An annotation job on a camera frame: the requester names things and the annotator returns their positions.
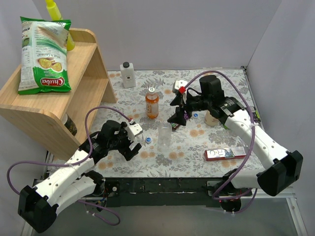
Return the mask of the orange soda bottle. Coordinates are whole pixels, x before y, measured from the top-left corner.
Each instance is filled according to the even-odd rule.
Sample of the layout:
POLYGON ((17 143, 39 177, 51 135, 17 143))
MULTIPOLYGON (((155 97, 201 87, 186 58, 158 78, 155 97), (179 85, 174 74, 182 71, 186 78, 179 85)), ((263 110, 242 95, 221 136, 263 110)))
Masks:
POLYGON ((155 119, 159 114, 158 109, 158 102, 159 102, 159 96, 156 91, 154 92, 147 92, 146 96, 146 114, 148 118, 155 119))

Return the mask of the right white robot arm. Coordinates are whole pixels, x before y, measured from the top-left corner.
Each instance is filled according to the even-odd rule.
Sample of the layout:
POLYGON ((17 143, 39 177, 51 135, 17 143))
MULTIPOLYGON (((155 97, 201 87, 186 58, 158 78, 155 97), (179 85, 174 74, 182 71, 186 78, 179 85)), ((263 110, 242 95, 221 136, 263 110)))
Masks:
POLYGON ((248 145, 248 153, 254 153, 263 166, 260 170, 244 170, 239 166, 226 173, 222 182, 215 185, 212 196, 221 191, 232 196, 242 188, 262 189, 266 194, 276 196, 297 181, 303 163, 302 154, 290 152, 275 142, 254 122, 246 102, 240 103, 234 97, 225 96, 221 81, 215 75, 199 75, 198 78, 201 91, 196 96, 189 93, 188 82, 174 82, 172 91, 176 97, 170 105, 176 109, 168 122, 185 126, 185 115, 190 117, 196 111, 209 111, 248 145))

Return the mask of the clear bottle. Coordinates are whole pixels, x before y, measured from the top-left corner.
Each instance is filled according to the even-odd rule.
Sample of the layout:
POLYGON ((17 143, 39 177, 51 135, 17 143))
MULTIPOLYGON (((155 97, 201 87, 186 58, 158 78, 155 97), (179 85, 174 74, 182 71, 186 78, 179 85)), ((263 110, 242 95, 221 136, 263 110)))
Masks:
POLYGON ((158 145, 160 148, 170 146, 172 126, 167 121, 163 121, 158 127, 158 145))

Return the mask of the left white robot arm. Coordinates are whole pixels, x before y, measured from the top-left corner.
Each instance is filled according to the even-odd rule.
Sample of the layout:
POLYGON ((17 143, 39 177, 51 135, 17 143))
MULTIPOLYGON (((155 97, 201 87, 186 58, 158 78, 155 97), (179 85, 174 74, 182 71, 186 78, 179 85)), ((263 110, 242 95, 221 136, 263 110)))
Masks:
POLYGON ((81 144, 65 167, 58 168, 48 178, 20 192, 18 214, 37 233, 52 226, 59 213, 87 195, 101 196, 105 192, 104 177, 92 167, 111 150, 117 150, 127 161, 138 154, 141 144, 130 148, 136 136, 143 132, 140 124, 108 120, 101 131, 81 144))

